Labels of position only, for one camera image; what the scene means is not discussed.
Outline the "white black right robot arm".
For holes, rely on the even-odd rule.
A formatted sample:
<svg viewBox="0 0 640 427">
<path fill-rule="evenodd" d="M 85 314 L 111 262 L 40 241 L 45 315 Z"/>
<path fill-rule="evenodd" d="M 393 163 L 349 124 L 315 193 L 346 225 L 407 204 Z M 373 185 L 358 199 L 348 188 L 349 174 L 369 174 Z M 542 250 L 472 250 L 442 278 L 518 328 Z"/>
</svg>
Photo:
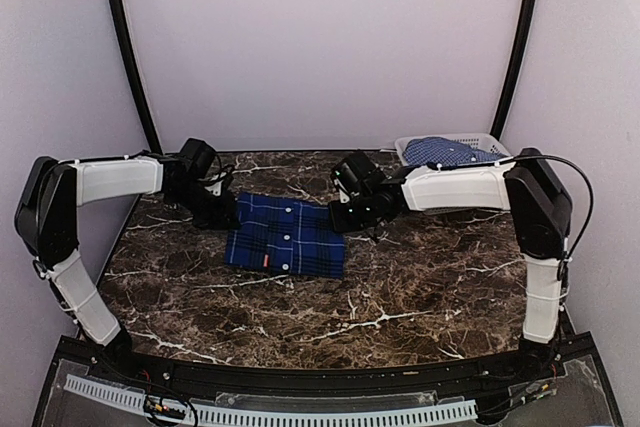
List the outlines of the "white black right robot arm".
<svg viewBox="0 0 640 427">
<path fill-rule="evenodd" d="M 572 236 L 573 201 L 553 170 L 565 158 L 525 148 L 518 155 L 458 164 L 404 165 L 388 175 L 362 151 L 336 164 L 331 180 L 339 200 L 329 204 L 332 228 L 351 233 L 391 222 L 409 211 L 487 208 L 507 211 L 526 263 L 526 311 L 522 336 L 530 341 L 510 360 L 521 381 L 534 379 L 549 363 L 542 344 L 555 335 L 568 294 L 568 265 L 580 241 Z"/>
</svg>

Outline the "blue plaid long sleeve shirt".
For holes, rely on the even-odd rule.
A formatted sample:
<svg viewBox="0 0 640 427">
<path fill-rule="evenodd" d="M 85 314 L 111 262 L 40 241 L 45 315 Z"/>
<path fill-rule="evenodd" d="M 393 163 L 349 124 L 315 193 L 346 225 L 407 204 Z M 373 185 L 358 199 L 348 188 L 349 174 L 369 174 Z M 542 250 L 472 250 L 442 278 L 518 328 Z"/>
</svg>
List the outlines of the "blue plaid long sleeve shirt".
<svg viewBox="0 0 640 427">
<path fill-rule="evenodd" d="M 236 215 L 239 227 L 227 236 L 227 265 L 274 275 L 344 276 L 345 240 L 332 229 L 328 207 L 241 193 Z"/>
</svg>

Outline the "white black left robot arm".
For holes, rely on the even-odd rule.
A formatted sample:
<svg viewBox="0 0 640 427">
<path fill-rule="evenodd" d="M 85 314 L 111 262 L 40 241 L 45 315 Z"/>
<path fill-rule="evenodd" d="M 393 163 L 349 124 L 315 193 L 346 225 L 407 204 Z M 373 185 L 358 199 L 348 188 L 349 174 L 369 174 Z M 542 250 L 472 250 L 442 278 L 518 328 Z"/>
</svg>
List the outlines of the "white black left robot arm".
<svg viewBox="0 0 640 427">
<path fill-rule="evenodd" d="M 216 156 L 209 148 L 66 161 L 41 156 L 31 167 L 14 216 L 15 230 L 62 310 L 89 340 L 106 349 L 101 364 L 120 383 L 134 382 L 141 374 L 141 362 L 126 349 L 130 336 L 83 263 L 77 211 L 97 201 L 160 193 L 167 202 L 189 211 L 199 229 L 234 228 L 236 201 L 229 190 L 234 168 L 224 165 L 208 177 Z"/>
</svg>

